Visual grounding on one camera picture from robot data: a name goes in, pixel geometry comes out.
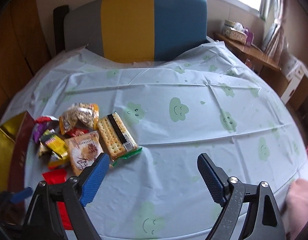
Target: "blue rubber grip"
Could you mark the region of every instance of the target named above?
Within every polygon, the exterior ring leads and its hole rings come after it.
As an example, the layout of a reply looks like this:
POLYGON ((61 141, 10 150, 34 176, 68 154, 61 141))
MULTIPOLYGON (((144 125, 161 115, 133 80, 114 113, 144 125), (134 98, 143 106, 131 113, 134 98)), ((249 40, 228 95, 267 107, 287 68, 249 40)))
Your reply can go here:
POLYGON ((224 193, 224 185, 217 177, 216 172, 202 155, 197 159, 197 166, 214 202, 220 204, 221 207, 224 207, 227 203, 224 193))
POLYGON ((85 207, 88 203, 91 203, 109 169, 110 157, 104 154, 102 159, 94 167, 88 179, 82 185, 82 194, 79 199, 81 205, 85 207))
POLYGON ((33 190, 31 187, 27 187, 23 189, 22 191, 15 193, 12 195, 10 202, 13 204, 18 204, 22 202, 24 199, 30 197, 33 194, 33 190))

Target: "red snack package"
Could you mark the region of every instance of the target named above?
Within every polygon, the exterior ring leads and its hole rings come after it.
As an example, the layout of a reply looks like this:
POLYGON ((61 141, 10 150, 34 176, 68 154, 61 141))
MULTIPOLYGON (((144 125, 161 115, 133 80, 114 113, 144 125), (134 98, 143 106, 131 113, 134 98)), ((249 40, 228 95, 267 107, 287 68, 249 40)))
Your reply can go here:
POLYGON ((75 136, 81 136, 85 133, 88 133, 88 129, 81 129, 81 128, 72 128, 71 130, 69 130, 67 132, 67 134, 71 137, 75 137, 75 136))
MULTIPOLYGON (((42 174, 46 182, 50 185, 59 184, 66 181, 66 170, 60 169, 50 172, 45 172, 42 174)), ((69 215, 67 214, 65 203, 58 202, 57 203, 59 213, 61 215, 63 227, 65 230, 73 230, 69 215)))
POLYGON ((58 118, 49 115, 42 115, 35 119, 35 123, 43 123, 43 122, 51 122, 51 121, 58 121, 58 118))

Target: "bed sheet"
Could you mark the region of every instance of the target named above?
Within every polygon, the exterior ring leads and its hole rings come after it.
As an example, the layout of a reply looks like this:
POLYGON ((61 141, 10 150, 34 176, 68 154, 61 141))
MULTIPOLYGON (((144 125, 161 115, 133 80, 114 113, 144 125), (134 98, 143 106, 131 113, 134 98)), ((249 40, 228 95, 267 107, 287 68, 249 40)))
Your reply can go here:
MULTIPOLYGON (((25 110, 34 118, 59 116, 75 102, 97 103, 100 116, 118 112, 143 147, 108 172, 86 206, 103 239, 204 240, 221 208, 197 169, 203 152, 244 183, 267 181, 280 208, 289 183, 308 180, 305 147, 288 110, 223 42, 172 62, 119 64, 83 48, 63 52, 13 98, 2 122, 25 110)), ((33 188, 47 171, 36 151, 30 141, 25 186, 33 188)), ((232 239, 246 211, 244 204, 232 239)))

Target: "headboard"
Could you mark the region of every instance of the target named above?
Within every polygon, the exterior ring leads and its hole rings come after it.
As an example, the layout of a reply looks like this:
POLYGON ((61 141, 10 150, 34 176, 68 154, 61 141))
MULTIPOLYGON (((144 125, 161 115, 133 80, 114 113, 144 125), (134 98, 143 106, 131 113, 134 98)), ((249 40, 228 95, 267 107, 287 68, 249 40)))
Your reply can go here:
POLYGON ((169 61, 206 43, 206 0, 96 0, 64 19, 65 49, 120 63, 169 61))

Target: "bed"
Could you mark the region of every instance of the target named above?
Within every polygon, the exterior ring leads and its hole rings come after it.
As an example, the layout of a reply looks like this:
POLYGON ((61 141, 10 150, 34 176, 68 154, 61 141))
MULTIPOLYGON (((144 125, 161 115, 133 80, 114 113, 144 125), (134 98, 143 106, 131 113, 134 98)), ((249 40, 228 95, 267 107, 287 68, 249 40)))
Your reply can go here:
MULTIPOLYGON (((101 116, 118 112, 143 149, 120 160, 86 206, 102 239, 205 239, 221 208, 198 172, 201 153, 244 183, 267 181, 279 208, 292 180, 308 180, 289 112, 223 42, 207 42, 206 15, 205 0, 98 0, 71 11, 67 52, 35 75, 1 120, 25 110, 59 116, 75 102, 97 103, 101 116)), ((47 171, 36 151, 30 141, 26 187, 47 171)))

